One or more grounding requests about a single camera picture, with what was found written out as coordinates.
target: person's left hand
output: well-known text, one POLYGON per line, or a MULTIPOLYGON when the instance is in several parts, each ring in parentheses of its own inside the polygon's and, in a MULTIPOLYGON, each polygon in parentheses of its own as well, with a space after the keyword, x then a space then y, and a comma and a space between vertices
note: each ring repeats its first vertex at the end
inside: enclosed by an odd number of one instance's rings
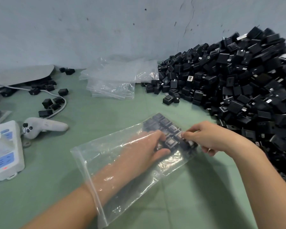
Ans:
POLYGON ((158 141, 165 141, 166 137, 160 130, 141 132, 134 136, 124 148, 114 166, 122 169, 124 175, 131 181, 161 157, 170 154, 169 149, 160 149, 155 152, 158 141))

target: hand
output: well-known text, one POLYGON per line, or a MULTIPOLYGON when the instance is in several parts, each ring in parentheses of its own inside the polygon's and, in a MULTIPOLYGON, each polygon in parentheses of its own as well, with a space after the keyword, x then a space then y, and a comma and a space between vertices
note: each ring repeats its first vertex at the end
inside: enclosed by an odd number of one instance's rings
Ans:
POLYGON ((199 144, 202 151, 210 156, 214 156, 218 151, 224 151, 232 157, 233 145, 250 142, 245 137, 208 121, 193 125, 181 136, 199 144))
POLYGON ((158 141, 165 141, 166 137, 160 130, 141 132, 124 145, 123 151, 114 165, 123 169, 124 175, 131 181, 161 157, 170 154, 169 149, 155 152, 158 141))

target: person's right arm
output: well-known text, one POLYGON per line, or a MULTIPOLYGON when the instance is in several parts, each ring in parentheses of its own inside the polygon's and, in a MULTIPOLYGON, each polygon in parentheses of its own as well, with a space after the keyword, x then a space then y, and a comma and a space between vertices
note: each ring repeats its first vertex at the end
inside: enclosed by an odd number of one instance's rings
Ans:
POLYGON ((253 142, 204 121, 182 137, 198 143, 210 156, 224 151, 235 161, 259 229, 286 229, 286 182, 253 142))

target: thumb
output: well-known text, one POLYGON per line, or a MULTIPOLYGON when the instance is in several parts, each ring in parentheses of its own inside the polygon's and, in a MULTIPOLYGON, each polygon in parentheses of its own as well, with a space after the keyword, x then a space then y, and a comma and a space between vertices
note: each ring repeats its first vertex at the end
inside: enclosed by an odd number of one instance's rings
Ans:
POLYGON ((156 160, 158 160, 161 157, 164 157, 164 156, 166 156, 168 154, 170 154, 170 150, 169 149, 160 149, 160 150, 158 150, 152 156, 152 163, 154 163, 156 160))
POLYGON ((191 141, 194 141, 194 142, 197 142, 197 136, 198 136, 198 133, 200 132, 182 132, 181 133, 181 137, 186 139, 186 140, 191 140, 191 141))

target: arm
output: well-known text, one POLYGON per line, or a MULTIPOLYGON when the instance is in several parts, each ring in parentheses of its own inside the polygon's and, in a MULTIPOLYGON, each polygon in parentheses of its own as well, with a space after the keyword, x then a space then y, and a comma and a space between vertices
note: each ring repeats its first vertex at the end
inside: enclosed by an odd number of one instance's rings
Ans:
MULTIPOLYGON (((159 140, 165 140, 159 130, 142 132, 123 146, 114 163, 105 166, 92 178, 102 205, 153 162, 170 153, 169 149, 154 151, 159 140)), ((22 229, 83 229, 96 215, 93 197, 83 184, 22 229)))
POLYGON ((182 136, 200 144, 210 156, 225 151, 233 158, 259 229, 286 229, 286 182, 259 147, 207 121, 193 125, 182 136))

